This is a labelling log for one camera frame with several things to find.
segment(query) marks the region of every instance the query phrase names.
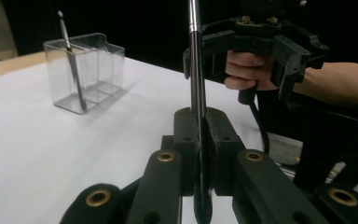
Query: transparent cup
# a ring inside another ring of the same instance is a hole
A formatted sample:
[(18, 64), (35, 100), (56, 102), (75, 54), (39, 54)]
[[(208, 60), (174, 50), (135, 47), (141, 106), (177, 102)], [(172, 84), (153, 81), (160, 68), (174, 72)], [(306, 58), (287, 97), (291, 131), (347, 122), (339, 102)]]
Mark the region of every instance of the transparent cup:
[(43, 43), (53, 104), (77, 114), (121, 90), (125, 49), (107, 43), (104, 34)]

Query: white table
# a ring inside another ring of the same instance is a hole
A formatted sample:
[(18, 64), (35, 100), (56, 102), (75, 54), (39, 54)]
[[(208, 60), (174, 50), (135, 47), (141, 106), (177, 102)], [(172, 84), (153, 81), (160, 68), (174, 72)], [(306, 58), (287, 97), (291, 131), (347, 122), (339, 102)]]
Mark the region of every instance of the white table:
[[(207, 106), (226, 112), (248, 148), (261, 149), (237, 91), (207, 81), (206, 95)], [(189, 106), (183, 74), (129, 58), (123, 90), (84, 115), (53, 105), (45, 63), (0, 76), (0, 224), (57, 224), (83, 189), (129, 185), (162, 135), (172, 135), (174, 112)], [(196, 223), (192, 204), (184, 198), (182, 223)], [(212, 223), (236, 222), (231, 198), (214, 195)]]

